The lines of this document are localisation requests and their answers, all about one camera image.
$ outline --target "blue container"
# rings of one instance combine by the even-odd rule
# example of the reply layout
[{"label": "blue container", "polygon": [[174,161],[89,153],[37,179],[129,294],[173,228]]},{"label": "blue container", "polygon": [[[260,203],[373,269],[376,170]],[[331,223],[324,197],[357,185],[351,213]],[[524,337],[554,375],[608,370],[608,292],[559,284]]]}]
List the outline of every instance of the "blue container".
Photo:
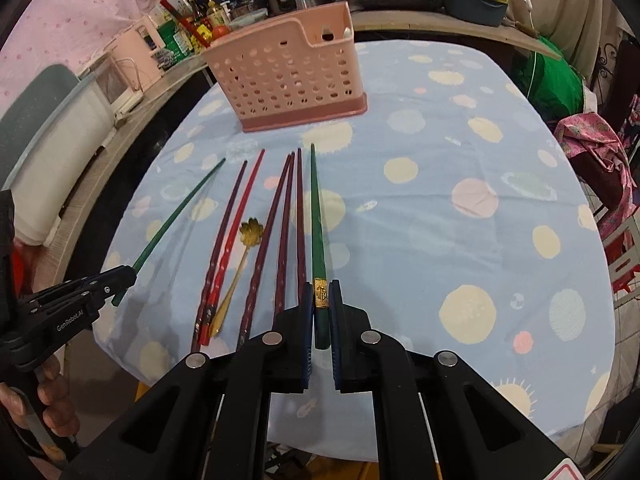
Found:
[{"label": "blue container", "polygon": [[442,0],[442,3],[449,16],[489,27],[502,23],[508,6],[493,0]]}]

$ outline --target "green chopstick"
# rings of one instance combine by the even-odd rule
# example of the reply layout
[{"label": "green chopstick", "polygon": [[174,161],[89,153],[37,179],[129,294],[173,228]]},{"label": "green chopstick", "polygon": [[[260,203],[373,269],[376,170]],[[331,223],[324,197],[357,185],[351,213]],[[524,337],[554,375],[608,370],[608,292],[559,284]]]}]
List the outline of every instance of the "green chopstick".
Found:
[{"label": "green chopstick", "polygon": [[329,336],[329,295],[326,288],[320,192],[318,189],[318,169],[316,168],[316,146],[314,144],[311,145],[311,262],[314,280],[316,348],[326,350],[331,345]]},{"label": "green chopstick", "polygon": [[[182,210],[185,207],[187,207],[187,204],[191,201],[194,195],[197,192],[199,192],[200,188],[205,185],[206,181],[209,180],[213,176],[213,174],[220,169],[220,167],[225,163],[225,161],[226,161],[226,158],[222,158],[222,160],[220,160],[220,162],[216,164],[215,168],[209,171],[209,173],[207,173],[204,176],[204,178],[198,183],[196,187],[193,188],[193,190],[184,198],[184,200],[180,202],[180,205],[177,208],[175,208],[175,211],[171,213],[171,216],[169,216],[169,218],[164,221],[164,224],[162,224],[162,227],[158,230],[158,232],[154,235],[154,237],[151,238],[151,241],[146,245],[145,250],[142,251],[142,254],[140,254],[136,262],[132,265],[132,268],[133,270],[136,271],[136,274],[140,272],[140,269],[142,269],[142,266],[145,264],[146,259],[149,257],[151,252],[156,248],[156,245],[158,245],[160,238],[162,238],[164,233],[167,232],[167,229],[171,227],[171,224],[174,223],[176,218],[178,218],[178,215],[182,212]],[[116,294],[113,297],[113,300],[111,300],[111,304],[113,306],[118,306],[126,293],[127,291],[123,290],[122,292],[119,292],[118,294]]]}]

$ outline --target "dark red chopstick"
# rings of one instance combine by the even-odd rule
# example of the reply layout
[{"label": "dark red chopstick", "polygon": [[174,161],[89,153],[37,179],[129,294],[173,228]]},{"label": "dark red chopstick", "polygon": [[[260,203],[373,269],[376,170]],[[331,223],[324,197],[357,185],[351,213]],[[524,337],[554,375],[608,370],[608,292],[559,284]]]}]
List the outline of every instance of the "dark red chopstick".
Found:
[{"label": "dark red chopstick", "polygon": [[258,286],[260,285],[260,277],[262,276],[262,268],[264,267],[264,260],[267,257],[267,249],[269,247],[269,238],[271,237],[271,231],[273,230],[273,221],[276,217],[276,209],[278,208],[278,202],[280,201],[280,195],[282,194],[282,187],[284,186],[284,178],[291,164],[291,155],[287,155],[287,160],[282,168],[282,174],[278,181],[278,187],[276,193],[273,196],[271,202],[271,209],[269,209],[269,215],[267,222],[264,225],[264,232],[262,233],[262,241],[260,242],[260,248],[258,249],[258,255],[255,258],[254,275],[251,277],[251,283],[249,286],[249,293],[246,297],[246,303],[244,304],[244,313],[242,314],[242,321],[240,322],[240,332],[238,334],[238,344],[236,350],[238,350],[244,342],[249,338],[251,333],[251,323],[254,318],[255,301],[258,297]]},{"label": "dark red chopstick", "polygon": [[209,344],[209,341],[211,340],[209,336],[209,325],[218,307],[218,300],[220,299],[220,289],[222,288],[222,283],[225,279],[226,268],[229,264],[229,258],[231,257],[231,249],[234,246],[234,241],[236,240],[236,235],[238,234],[238,228],[240,227],[240,221],[242,219],[242,215],[244,214],[244,208],[246,207],[246,202],[249,199],[249,193],[251,193],[251,189],[254,186],[255,176],[258,173],[258,168],[260,168],[260,163],[262,162],[263,156],[264,150],[260,150],[260,155],[258,155],[258,159],[255,161],[254,168],[252,169],[251,176],[249,177],[249,181],[244,187],[244,192],[242,193],[240,204],[238,205],[238,209],[236,210],[236,216],[234,217],[234,221],[231,224],[231,230],[226,236],[225,250],[222,253],[222,258],[220,259],[220,268],[218,269],[216,277],[213,279],[213,288],[211,289],[209,297],[207,298],[207,306],[205,308],[204,318],[202,320],[202,325],[200,328],[199,341],[203,346],[207,346]]},{"label": "dark red chopstick", "polygon": [[218,235],[216,236],[216,241],[213,245],[213,252],[211,253],[211,259],[209,260],[209,269],[207,270],[207,275],[204,279],[204,287],[202,288],[202,293],[200,294],[200,304],[198,305],[198,313],[196,314],[196,323],[193,328],[191,352],[200,351],[200,343],[198,342],[198,340],[200,338],[202,317],[204,316],[205,308],[207,306],[207,298],[209,297],[209,291],[211,289],[213,277],[216,273],[216,265],[218,264],[220,249],[222,249],[222,241],[225,238],[226,226],[229,223],[231,210],[233,209],[234,202],[236,201],[236,196],[238,195],[238,190],[240,189],[240,183],[242,182],[242,177],[244,176],[245,169],[246,161],[244,161],[244,163],[242,164],[240,173],[238,173],[238,178],[236,178],[236,184],[234,185],[233,191],[231,192],[231,197],[229,197],[229,202],[227,202],[226,204],[225,214],[222,217],[222,222],[220,222],[220,229],[218,231]]},{"label": "dark red chopstick", "polygon": [[209,41],[205,40],[202,35],[196,30],[196,28],[187,20],[185,20],[180,15],[180,12],[174,9],[174,6],[172,6],[172,4],[170,4],[167,0],[160,0],[160,5],[168,10],[169,14],[171,14],[176,20],[178,20],[182,24],[182,26],[186,28],[191,34],[193,34],[196,40],[198,40],[203,47],[209,48]]},{"label": "dark red chopstick", "polygon": [[306,283],[306,254],[305,254],[305,206],[302,195],[302,150],[298,148],[298,178],[296,186],[296,235],[298,239],[298,304],[302,304]]},{"label": "dark red chopstick", "polygon": [[289,216],[291,214],[291,187],[293,184],[293,161],[296,154],[291,152],[289,160],[289,174],[287,175],[287,190],[284,193],[284,209],[282,212],[282,228],[280,230],[280,246],[278,247],[278,273],[276,274],[276,297],[273,305],[273,322],[276,316],[284,310],[284,300],[287,288],[287,246],[289,245]]}]

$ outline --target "chopstick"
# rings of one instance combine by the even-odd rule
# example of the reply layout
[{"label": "chopstick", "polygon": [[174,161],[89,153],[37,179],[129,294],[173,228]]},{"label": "chopstick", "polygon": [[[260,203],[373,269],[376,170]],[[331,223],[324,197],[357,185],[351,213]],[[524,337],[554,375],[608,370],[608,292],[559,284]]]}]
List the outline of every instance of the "chopstick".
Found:
[{"label": "chopstick", "polygon": [[162,5],[166,10],[169,11],[169,13],[178,21],[180,22],[180,24],[186,28],[191,34],[193,34],[196,38],[196,40],[198,40],[200,42],[200,44],[202,44],[202,46],[204,46],[205,48],[208,48],[209,45],[211,45],[209,43],[209,41],[205,40],[202,35],[196,30],[196,28],[191,25],[191,23],[189,23],[187,20],[185,20],[181,15],[180,12],[178,12],[177,10],[174,9],[174,6],[172,6],[172,4],[170,4],[167,0],[160,0],[160,5]]},{"label": "chopstick", "polygon": [[329,298],[326,288],[324,265],[324,241],[322,240],[322,218],[318,170],[316,168],[316,146],[311,144],[311,259],[314,280],[314,328],[316,348],[326,350],[331,345],[329,334]]},{"label": "chopstick", "polygon": [[276,275],[276,296],[273,305],[273,322],[276,316],[284,310],[287,288],[287,245],[289,241],[289,216],[291,214],[291,187],[293,184],[293,161],[296,155],[291,152],[289,160],[289,174],[287,175],[287,190],[284,195],[284,209],[282,212],[282,228],[280,230],[280,247],[278,248],[278,273]]},{"label": "chopstick", "polygon": [[242,314],[242,321],[240,322],[240,332],[238,333],[238,344],[236,345],[236,351],[242,347],[244,342],[248,339],[251,333],[251,323],[254,318],[255,301],[258,297],[258,286],[260,285],[260,278],[262,276],[262,268],[264,266],[264,260],[267,256],[267,249],[269,247],[269,238],[271,236],[271,230],[273,229],[273,221],[276,216],[276,209],[278,208],[278,202],[280,201],[280,195],[282,194],[282,187],[284,185],[284,178],[289,169],[291,163],[291,154],[287,155],[287,160],[282,168],[282,174],[278,181],[278,187],[276,193],[273,196],[271,202],[271,209],[267,217],[267,222],[264,225],[264,233],[262,234],[262,241],[258,254],[255,259],[254,275],[251,277],[251,283],[249,286],[249,293],[246,297],[246,303],[244,304],[244,313]]},{"label": "chopstick", "polygon": [[202,293],[200,294],[200,304],[198,305],[198,313],[196,314],[196,323],[193,327],[193,337],[191,339],[191,352],[200,351],[200,343],[198,342],[198,340],[200,338],[200,328],[202,325],[202,317],[204,316],[204,311],[207,306],[207,298],[209,297],[209,291],[211,290],[213,278],[216,273],[216,266],[218,264],[218,258],[220,257],[222,242],[224,241],[224,238],[225,238],[226,226],[229,223],[231,210],[233,209],[234,203],[236,202],[236,196],[238,195],[238,190],[240,189],[240,183],[242,182],[242,177],[244,176],[244,170],[246,169],[246,165],[247,165],[247,161],[244,161],[244,163],[242,164],[242,168],[240,168],[240,173],[238,173],[238,178],[236,178],[236,183],[234,185],[233,191],[231,192],[231,196],[229,197],[229,200],[226,203],[225,214],[222,217],[222,222],[220,222],[220,228],[216,236],[216,241],[213,245],[211,259],[209,260],[209,269],[207,270],[207,274],[204,279],[204,286],[202,287]]},{"label": "chopstick", "polygon": [[[199,181],[196,187],[194,187],[191,190],[191,192],[186,197],[184,197],[184,200],[180,202],[180,205],[177,208],[175,208],[174,212],[171,213],[169,218],[164,221],[164,223],[162,224],[162,227],[158,229],[158,232],[154,235],[153,238],[151,238],[151,241],[146,245],[145,249],[142,251],[138,259],[133,263],[132,267],[133,267],[133,270],[136,271],[136,274],[140,272],[140,269],[145,264],[146,260],[151,255],[152,251],[156,248],[156,245],[158,245],[158,243],[160,242],[160,238],[164,236],[164,233],[167,232],[169,227],[171,227],[171,224],[173,224],[175,219],[178,218],[178,215],[182,212],[182,210],[185,207],[187,207],[187,204],[191,201],[191,199],[195,196],[195,194],[199,192],[200,188],[204,186],[205,182],[209,180],[220,169],[220,167],[222,167],[225,161],[226,161],[226,158],[223,158],[222,160],[220,160],[220,162],[216,164],[216,167],[213,168],[211,171],[209,171],[209,173],[207,173],[203,177],[203,179]],[[126,293],[127,291],[124,290],[116,294],[111,300],[111,304],[113,306],[118,306]]]},{"label": "chopstick", "polygon": [[306,283],[305,254],[305,208],[302,195],[302,150],[298,148],[298,182],[296,187],[296,203],[298,217],[296,219],[296,235],[298,240],[298,304],[302,304],[302,296]]},{"label": "chopstick", "polygon": [[249,181],[244,187],[244,192],[242,192],[242,198],[240,199],[240,204],[238,206],[238,209],[236,210],[234,221],[231,224],[231,230],[226,236],[225,250],[222,253],[222,258],[220,259],[220,267],[218,268],[218,273],[213,279],[213,288],[211,289],[209,297],[207,298],[207,306],[204,313],[204,319],[200,327],[199,341],[202,346],[207,346],[211,339],[209,336],[209,325],[211,324],[211,319],[213,318],[213,314],[215,313],[216,307],[218,306],[218,300],[220,299],[220,289],[222,288],[222,283],[225,279],[226,268],[229,264],[229,258],[231,257],[231,249],[234,246],[238,228],[240,227],[240,220],[242,219],[242,214],[244,213],[246,202],[249,199],[249,193],[251,193],[252,187],[254,186],[255,176],[258,173],[258,168],[260,168],[263,156],[264,149],[260,150],[260,155],[258,155],[258,159],[255,161],[254,168],[252,169],[251,175],[249,177]]}]

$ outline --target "table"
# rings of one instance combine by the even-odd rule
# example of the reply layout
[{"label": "table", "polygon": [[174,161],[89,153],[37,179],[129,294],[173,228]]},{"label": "table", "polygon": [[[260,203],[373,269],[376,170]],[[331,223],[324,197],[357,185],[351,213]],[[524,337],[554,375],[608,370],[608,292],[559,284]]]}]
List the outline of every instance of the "table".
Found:
[{"label": "table", "polygon": [[557,52],[538,40],[534,40],[514,27],[487,27],[477,23],[463,22],[440,12],[423,10],[363,10],[351,15],[356,32],[363,30],[407,30],[424,31],[455,36],[472,36],[484,40],[498,41],[531,52],[560,59]]},{"label": "table", "polygon": [[[145,264],[98,344],[146,383],[189,352],[226,200],[247,158],[266,149],[245,217],[264,222],[286,154],[316,144],[328,278],[346,303],[405,348],[457,352],[542,431],[581,424],[602,396],[614,352],[604,252],[587,201],[540,117],[484,54],[447,43],[357,45],[362,116],[242,133],[218,86],[152,164],[119,225],[105,268],[132,264],[203,174],[226,156]],[[276,217],[252,333],[271,327]],[[310,273],[310,237],[306,238]],[[238,266],[236,239],[225,286]],[[235,349],[255,254],[211,356]],[[287,306],[296,300],[290,231]],[[309,389],[273,396],[269,439],[317,454],[376,458],[369,394],[334,391],[330,351],[313,350]]]}]

